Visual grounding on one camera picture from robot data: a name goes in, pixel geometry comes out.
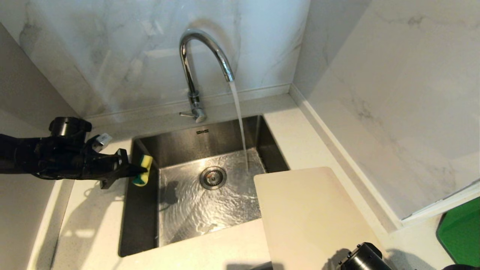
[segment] marble wall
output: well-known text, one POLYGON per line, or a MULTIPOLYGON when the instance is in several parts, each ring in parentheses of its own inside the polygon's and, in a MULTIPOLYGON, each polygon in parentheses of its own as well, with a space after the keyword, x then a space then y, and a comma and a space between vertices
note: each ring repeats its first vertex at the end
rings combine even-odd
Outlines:
POLYGON ((480 1, 315 0, 294 85, 403 218, 480 177, 480 1))
MULTIPOLYGON (((237 89, 293 80, 310 0, 0 0, 0 20, 81 116, 186 100, 179 40, 189 27, 226 52, 237 89)), ((201 94, 228 93, 191 43, 201 94)))

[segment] faucet handle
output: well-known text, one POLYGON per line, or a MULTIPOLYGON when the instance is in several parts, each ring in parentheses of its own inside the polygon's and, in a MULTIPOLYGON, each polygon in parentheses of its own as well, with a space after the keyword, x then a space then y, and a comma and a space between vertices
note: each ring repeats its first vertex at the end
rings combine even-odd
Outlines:
POLYGON ((195 114, 189 113, 189 112, 180 112, 180 116, 189 116, 189 117, 195 117, 195 114))
POLYGON ((179 115, 193 117, 195 119, 195 122, 197 123, 203 122, 207 118, 202 108, 194 108, 192 109, 192 113, 180 112, 179 115))

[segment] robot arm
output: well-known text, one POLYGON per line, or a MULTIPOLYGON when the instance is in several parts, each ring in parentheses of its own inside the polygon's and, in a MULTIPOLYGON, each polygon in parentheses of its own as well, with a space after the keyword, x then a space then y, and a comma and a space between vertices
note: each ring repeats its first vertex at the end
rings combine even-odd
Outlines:
POLYGON ((41 179, 100 180, 108 189, 117 179, 146 172, 130 164, 127 151, 113 155, 99 151, 111 139, 96 135, 85 142, 92 124, 74 117, 57 117, 49 128, 50 137, 15 138, 0 134, 0 173, 28 173, 41 179))

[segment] white cutting board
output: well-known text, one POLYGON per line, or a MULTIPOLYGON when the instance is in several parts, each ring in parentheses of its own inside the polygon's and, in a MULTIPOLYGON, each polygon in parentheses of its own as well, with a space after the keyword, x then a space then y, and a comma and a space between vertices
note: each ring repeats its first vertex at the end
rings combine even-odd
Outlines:
POLYGON ((335 269, 338 250, 378 240, 328 167, 255 176, 275 270, 335 269))

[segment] faucet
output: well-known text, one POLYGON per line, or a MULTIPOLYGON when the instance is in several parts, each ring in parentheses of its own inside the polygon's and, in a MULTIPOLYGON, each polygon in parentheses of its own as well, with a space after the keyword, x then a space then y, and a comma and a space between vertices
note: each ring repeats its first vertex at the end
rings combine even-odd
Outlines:
POLYGON ((188 93, 188 99, 190 101, 190 109, 192 110, 192 113, 181 112, 180 115, 193 117, 195 122, 200 123, 205 121, 207 116, 205 115, 200 102, 200 93, 197 89, 195 89, 195 85, 193 84, 192 72, 190 70, 190 65, 187 58, 187 43, 192 39, 201 41, 213 52, 218 60, 218 63, 220 64, 220 67, 222 68, 223 75, 225 76, 227 82, 233 82, 234 76, 227 57, 217 42, 215 42, 210 35, 199 29, 187 29, 187 31, 183 33, 180 39, 180 57, 183 64, 183 70, 185 71, 185 77, 187 78, 188 88, 190 89, 188 93))

